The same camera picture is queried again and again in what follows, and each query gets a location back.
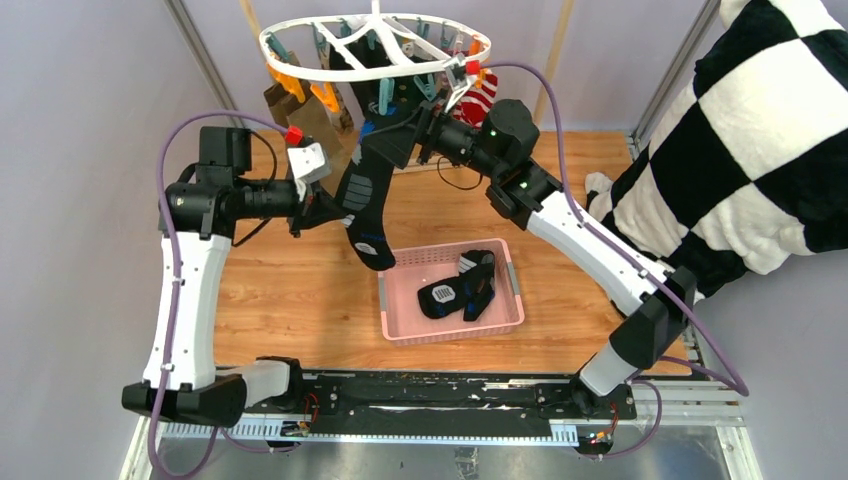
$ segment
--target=white wall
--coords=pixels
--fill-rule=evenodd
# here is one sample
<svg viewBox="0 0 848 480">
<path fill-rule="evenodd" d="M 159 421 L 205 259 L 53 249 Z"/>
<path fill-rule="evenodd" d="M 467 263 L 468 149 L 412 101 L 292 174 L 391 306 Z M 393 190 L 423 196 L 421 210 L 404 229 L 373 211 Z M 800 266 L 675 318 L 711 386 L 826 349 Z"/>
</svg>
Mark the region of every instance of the white wall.
<svg viewBox="0 0 848 480">
<path fill-rule="evenodd" d="M 269 78 L 238 2 L 184 0 L 204 43 L 239 109 L 265 113 L 262 92 Z M 313 15 L 366 12 L 367 0 L 253 0 L 263 28 Z M 451 18 L 492 39 L 493 60 L 518 60 L 544 70 L 561 0 L 533 0 L 520 8 L 514 0 L 383 0 L 384 11 L 412 12 Z M 689 30 L 700 0 L 577 0 L 559 69 L 553 79 L 563 122 L 569 129 L 635 128 L 657 84 Z M 431 28 L 431 39 L 438 29 Z M 317 66 L 312 34 L 281 37 L 301 62 Z M 500 98 L 536 104 L 539 84 L 529 74 L 502 69 Z M 356 104 L 342 89 L 351 113 Z M 543 128 L 553 128 L 550 108 Z"/>
<path fill-rule="evenodd" d="M 848 4 L 824 4 L 848 25 Z M 718 38 L 712 36 L 710 45 Z M 698 305 L 751 388 L 742 408 L 769 480 L 845 477 L 846 283 L 848 252 L 793 257 L 776 272 L 748 274 Z"/>
<path fill-rule="evenodd" d="M 554 79 L 567 128 L 636 128 L 702 3 L 577 0 Z"/>
<path fill-rule="evenodd" d="M 0 478 L 114 479 L 156 321 L 156 154 L 216 102 L 161 1 L 2 2 L 0 44 Z"/>
</svg>

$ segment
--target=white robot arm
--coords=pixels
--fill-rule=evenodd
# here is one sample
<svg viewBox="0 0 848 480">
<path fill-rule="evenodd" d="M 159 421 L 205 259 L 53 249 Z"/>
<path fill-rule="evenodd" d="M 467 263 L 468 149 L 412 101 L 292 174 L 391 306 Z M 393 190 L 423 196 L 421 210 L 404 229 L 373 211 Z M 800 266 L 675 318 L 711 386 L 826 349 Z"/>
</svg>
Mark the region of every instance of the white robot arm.
<svg viewBox="0 0 848 480">
<path fill-rule="evenodd" d="M 403 167 L 412 147 L 420 144 L 423 161 L 439 153 L 489 177 L 486 195 L 501 216 L 556 247 L 607 292 L 626 320 L 572 381 L 573 399 L 590 409 L 600 397 L 653 366 L 686 326 L 683 313 L 657 291 L 647 274 L 661 279 L 688 305 L 694 299 L 694 278 L 685 269 L 667 274 L 579 206 L 572 209 L 560 182 L 530 158 L 539 131 L 521 102 L 495 103 L 481 130 L 454 120 L 442 105 L 438 99 L 425 102 L 401 124 L 366 135 L 362 155 Z M 294 145 L 309 143 L 298 138 Z M 326 159 L 320 148 L 313 144 L 310 151 L 315 155 L 313 167 L 323 166 Z M 221 272 L 238 219 L 287 217 L 292 234 L 298 236 L 301 228 L 342 219 L 347 212 L 321 189 L 314 170 L 307 169 L 297 179 L 268 182 L 242 180 L 240 175 L 248 170 L 248 132 L 205 127 L 197 182 L 181 178 L 166 190 L 183 259 L 172 357 L 162 365 L 174 280 L 171 242 L 163 238 L 163 295 L 156 338 L 142 382 L 124 389 L 125 408 L 150 414 L 163 369 L 169 371 L 166 395 L 171 398 L 162 416 L 172 421 L 228 427 L 245 408 L 261 400 L 291 405 L 301 399 L 302 372 L 294 359 L 260 358 L 237 369 L 216 368 L 212 343 Z M 590 228 L 607 232 L 607 241 Z M 636 258 L 640 268 L 634 269 L 610 244 Z"/>
</svg>

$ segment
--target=wooden table surface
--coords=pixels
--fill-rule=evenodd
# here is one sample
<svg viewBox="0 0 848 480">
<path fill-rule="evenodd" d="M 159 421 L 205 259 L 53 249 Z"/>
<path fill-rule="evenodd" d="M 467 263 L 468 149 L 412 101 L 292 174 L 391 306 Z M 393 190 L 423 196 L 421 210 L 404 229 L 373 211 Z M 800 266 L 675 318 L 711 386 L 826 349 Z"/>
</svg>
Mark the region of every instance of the wooden table surface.
<svg viewBox="0 0 848 480">
<path fill-rule="evenodd" d="M 279 135 L 267 138 L 283 151 Z M 258 142 L 253 150 L 253 176 L 267 176 L 270 155 Z M 542 134 L 533 158 L 559 177 L 556 152 L 556 136 Z M 588 173 L 615 178 L 630 164 L 624 136 L 617 133 L 566 134 L 566 152 L 569 183 L 581 203 Z M 449 180 L 476 183 L 474 172 L 446 161 L 442 166 Z M 526 314 L 514 333 L 395 347 L 382 335 L 377 274 L 360 263 L 344 227 L 331 222 L 294 239 L 280 219 L 230 252 L 218 298 L 217 363 L 278 355 L 298 358 L 308 368 L 577 371 L 607 342 L 619 317 L 601 288 L 567 257 L 498 216 L 486 199 L 486 185 L 484 180 L 474 191 L 461 191 L 435 171 L 395 175 L 385 208 L 386 236 L 392 248 L 506 240 Z M 254 225 L 240 222 L 236 237 Z M 685 358 L 682 343 L 669 354 Z M 671 364 L 654 370 L 687 371 Z"/>
</svg>

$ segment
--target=pink basket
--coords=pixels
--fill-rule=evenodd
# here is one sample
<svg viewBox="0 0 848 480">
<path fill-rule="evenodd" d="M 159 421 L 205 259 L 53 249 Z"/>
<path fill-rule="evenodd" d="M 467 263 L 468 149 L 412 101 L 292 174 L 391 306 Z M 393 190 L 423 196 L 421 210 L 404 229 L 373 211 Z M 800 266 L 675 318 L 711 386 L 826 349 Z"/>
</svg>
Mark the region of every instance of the pink basket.
<svg viewBox="0 0 848 480">
<path fill-rule="evenodd" d="M 495 253 L 495 298 L 476 322 L 462 310 L 433 320 L 421 312 L 418 290 L 458 275 L 459 255 L 468 250 Z M 511 333 L 524 322 L 524 306 L 506 242 L 500 238 L 395 250 L 397 265 L 377 275 L 383 336 L 396 346 Z"/>
</svg>

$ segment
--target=black and white checkered fabric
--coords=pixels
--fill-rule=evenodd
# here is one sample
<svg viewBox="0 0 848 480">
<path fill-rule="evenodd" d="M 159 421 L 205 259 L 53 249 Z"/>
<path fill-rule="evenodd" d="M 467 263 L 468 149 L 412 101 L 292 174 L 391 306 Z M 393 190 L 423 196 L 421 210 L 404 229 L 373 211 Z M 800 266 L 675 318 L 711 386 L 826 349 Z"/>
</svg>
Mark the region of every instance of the black and white checkered fabric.
<svg viewBox="0 0 848 480">
<path fill-rule="evenodd" d="M 706 296 L 848 247 L 848 33 L 816 0 L 724 1 L 721 16 L 637 161 L 611 188 L 587 177 L 590 214 Z"/>
</svg>

